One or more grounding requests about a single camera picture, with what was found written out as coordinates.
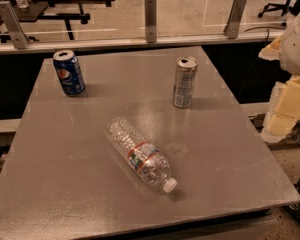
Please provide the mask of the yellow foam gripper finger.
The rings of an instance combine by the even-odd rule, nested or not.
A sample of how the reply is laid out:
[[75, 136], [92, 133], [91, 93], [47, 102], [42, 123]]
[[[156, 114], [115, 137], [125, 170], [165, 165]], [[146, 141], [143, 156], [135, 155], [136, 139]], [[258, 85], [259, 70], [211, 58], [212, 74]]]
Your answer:
[[267, 143], [278, 143], [299, 120], [300, 75], [292, 75], [286, 83], [276, 82], [272, 89], [261, 138]]
[[258, 56], [261, 59], [273, 61], [279, 59], [280, 46], [281, 46], [282, 37], [279, 36], [275, 38], [270, 44], [262, 48]]

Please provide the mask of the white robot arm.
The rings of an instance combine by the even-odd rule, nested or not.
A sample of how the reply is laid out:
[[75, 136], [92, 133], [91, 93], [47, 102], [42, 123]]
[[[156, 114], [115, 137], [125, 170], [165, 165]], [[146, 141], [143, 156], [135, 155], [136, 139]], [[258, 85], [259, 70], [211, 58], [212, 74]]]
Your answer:
[[278, 60], [281, 69], [291, 74], [285, 83], [275, 83], [261, 131], [265, 142], [278, 143], [300, 120], [300, 13], [281, 36], [259, 52], [259, 57]]

